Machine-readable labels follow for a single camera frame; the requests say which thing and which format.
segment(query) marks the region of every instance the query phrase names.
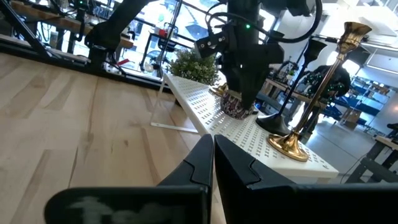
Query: perforated metal panel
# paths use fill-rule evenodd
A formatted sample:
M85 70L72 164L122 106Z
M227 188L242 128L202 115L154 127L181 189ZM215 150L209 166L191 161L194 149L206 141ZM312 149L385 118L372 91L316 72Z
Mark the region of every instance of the perforated metal panel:
M309 155L307 162L290 159L268 145L268 132L260 128L250 116L243 121L224 114L220 98L209 86L180 77L166 75L165 80L182 104L200 134L222 134L250 155L283 175L334 178L338 171L300 143Z

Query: white table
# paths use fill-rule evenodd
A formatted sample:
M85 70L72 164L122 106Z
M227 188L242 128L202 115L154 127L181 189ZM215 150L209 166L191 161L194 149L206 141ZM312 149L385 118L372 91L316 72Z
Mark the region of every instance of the white table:
M165 82L167 82L197 130L152 123ZM318 183L326 183L329 179L338 175L338 171L334 167L304 144L300 143L309 155L307 162L295 161L276 151L266 140L269 133L256 124L256 115L252 115L242 121L229 117L221 111L219 96L210 93L209 88L208 85L198 82L172 75L164 75L152 114L151 125L180 131L191 131L199 133L201 136L204 134L211 134L212 136L222 134L257 160L282 175L316 177L318 178Z

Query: concrete floor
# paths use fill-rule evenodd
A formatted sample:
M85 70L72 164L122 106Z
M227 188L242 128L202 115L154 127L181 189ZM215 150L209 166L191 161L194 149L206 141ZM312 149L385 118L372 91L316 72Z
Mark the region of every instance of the concrete floor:
M332 184L339 184L340 182L344 183L355 170L358 160L369 152L375 140L369 134L364 133L360 127L352 131L339 124L333 124L333 122L330 118L320 121L306 145L340 172L337 178L330 181ZM376 161L384 161L390 153L391 150L385 148ZM391 170L396 169L398 169L398 164L392 166ZM370 175L370 172L366 172L364 179ZM312 178L301 177L291 177L291 179L297 183L314 183L316 181Z

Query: black candlestick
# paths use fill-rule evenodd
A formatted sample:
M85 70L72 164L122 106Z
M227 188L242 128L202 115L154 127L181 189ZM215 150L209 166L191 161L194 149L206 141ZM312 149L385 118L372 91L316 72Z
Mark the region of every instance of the black candlestick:
M265 117L258 117L256 119L256 123L262 127L263 129L269 131L272 134L278 134L280 136L286 136L290 133L290 130L288 129L287 125L284 122L284 117L282 116L282 113L289 102L290 97L292 97L292 94L296 88L296 86L299 84L299 81L301 77L304 74L305 69L307 68L308 64L311 63L312 61L316 60L322 51L326 47L326 44L312 40L310 39L307 44L307 48L305 49L304 52L304 64L303 67L298 74L296 80L294 81L293 85L290 88L289 93L286 96L286 99L284 101L284 104L282 105L281 109L279 110L278 113L270 115L270 116L265 116Z

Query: potted plant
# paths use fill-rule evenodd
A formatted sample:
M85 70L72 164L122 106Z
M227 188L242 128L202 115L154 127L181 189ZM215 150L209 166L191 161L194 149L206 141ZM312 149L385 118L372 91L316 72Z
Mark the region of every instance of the potted plant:
M175 76L212 86L219 80L215 60L215 54L200 58L193 49L178 50L177 59L171 61L169 70Z

